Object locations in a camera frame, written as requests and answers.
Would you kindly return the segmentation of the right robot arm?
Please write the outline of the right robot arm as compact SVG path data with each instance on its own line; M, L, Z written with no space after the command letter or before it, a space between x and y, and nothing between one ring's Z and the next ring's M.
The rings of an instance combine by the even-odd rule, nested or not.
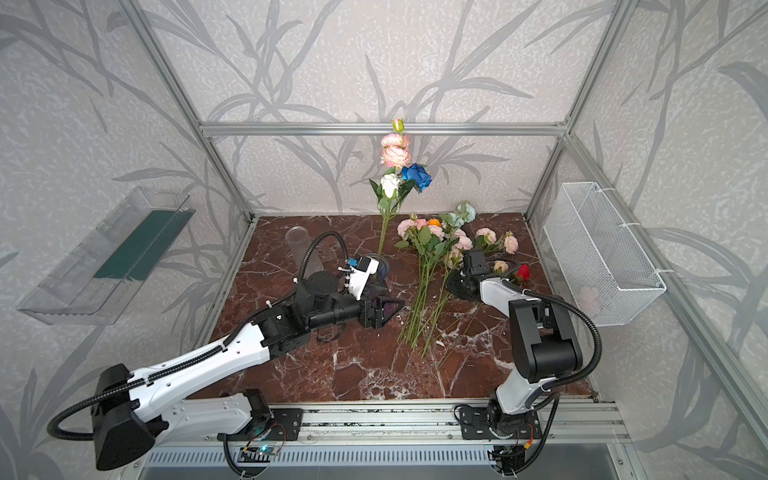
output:
M489 399L489 418L516 419L543 404L559 387L589 376L599 365L603 342L593 320L556 295L514 284L491 271L485 254L463 251L446 288L454 296L481 302L506 316L514 368Z

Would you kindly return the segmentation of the purple blue glass vase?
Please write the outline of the purple blue glass vase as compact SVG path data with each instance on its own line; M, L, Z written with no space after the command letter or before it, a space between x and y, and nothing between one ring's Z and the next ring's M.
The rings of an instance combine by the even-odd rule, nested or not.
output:
M388 287L387 277L390 271L388 260L384 257L378 258L375 254L369 254L366 258L369 260L366 286L386 289Z

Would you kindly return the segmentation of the pink lisianthus flower stem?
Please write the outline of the pink lisianthus flower stem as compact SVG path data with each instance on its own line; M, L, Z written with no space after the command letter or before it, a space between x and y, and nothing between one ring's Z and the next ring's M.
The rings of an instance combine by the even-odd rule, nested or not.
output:
M383 137L380 142L380 163L386 168L385 173L394 170L398 174L404 167L412 164L411 142L405 134L405 122L403 119L393 120L392 129L393 132ZM396 215L399 213L402 203L403 201L399 201Z

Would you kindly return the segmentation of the white rose stem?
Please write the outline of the white rose stem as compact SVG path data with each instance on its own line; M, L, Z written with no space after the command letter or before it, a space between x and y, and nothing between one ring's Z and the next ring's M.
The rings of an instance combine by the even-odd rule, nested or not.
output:
M380 259L383 253L389 223L396 215L396 211L399 208L401 177L394 170L387 171L379 181L370 179L369 184L376 197L377 208L382 219L376 255L377 259Z

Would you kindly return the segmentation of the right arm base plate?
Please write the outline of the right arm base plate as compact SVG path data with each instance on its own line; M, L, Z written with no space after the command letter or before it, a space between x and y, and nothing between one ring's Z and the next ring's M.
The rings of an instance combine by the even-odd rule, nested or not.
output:
M503 413L491 402L485 407L458 404L453 409L454 419L464 440L516 440L528 442L540 439L542 424L535 410L520 414Z

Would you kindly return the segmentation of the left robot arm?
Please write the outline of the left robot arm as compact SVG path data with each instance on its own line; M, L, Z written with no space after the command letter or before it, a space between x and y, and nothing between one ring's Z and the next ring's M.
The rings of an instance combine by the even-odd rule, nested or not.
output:
M57 440L90 442L98 470L126 466L173 437L260 434L273 415L259 392L220 401L190 395L242 370L266 364L310 340L313 332L358 322L379 329L405 305L379 281L378 260L345 255L337 272L306 272L320 234L300 263L293 289L242 320L223 338L165 362L130 371L104 370L93 396L55 414L46 427Z

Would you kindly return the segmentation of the blue rose stem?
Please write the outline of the blue rose stem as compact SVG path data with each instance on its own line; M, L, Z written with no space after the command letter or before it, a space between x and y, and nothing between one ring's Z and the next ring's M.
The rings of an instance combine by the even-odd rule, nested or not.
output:
M432 182L431 175L424 166L419 164L411 164L404 167L396 175L396 178L398 180L398 200L400 202L404 201L412 191L421 193Z

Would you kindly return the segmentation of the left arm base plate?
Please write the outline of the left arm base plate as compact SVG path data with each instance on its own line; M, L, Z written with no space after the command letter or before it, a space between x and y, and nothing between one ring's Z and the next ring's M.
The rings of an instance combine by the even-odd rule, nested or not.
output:
M252 419L242 430L246 440L297 441L302 426L304 410L279 408L271 411L272 417Z

